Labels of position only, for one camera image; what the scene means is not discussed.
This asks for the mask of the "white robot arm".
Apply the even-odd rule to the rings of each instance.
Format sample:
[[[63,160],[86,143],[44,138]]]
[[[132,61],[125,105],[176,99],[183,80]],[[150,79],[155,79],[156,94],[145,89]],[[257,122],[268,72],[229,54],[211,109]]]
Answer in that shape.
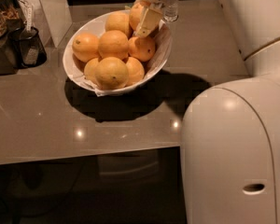
[[[218,0],[248,73],[198,95],[180,147],[188,224],[280,224],[280,0]]]

